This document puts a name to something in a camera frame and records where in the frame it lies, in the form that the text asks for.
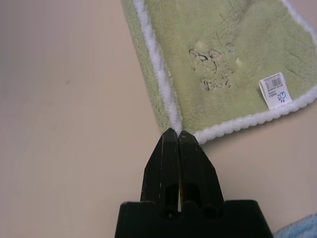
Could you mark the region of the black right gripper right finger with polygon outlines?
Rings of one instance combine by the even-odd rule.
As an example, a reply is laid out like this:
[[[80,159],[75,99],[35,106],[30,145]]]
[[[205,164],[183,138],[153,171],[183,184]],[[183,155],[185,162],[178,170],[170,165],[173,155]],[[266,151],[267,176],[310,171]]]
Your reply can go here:
[[[222,204],[224,199],[216,170],[195,136],[182,131],[178,143],[182,203]]]

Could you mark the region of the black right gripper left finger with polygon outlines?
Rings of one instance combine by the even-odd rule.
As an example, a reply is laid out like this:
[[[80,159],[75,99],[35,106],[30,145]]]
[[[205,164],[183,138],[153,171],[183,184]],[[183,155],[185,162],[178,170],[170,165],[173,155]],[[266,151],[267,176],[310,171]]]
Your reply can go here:
[[[161,214],[176,214],[179,198],[178,136],[169,128],[160,137],[144,169],[141,201]]]

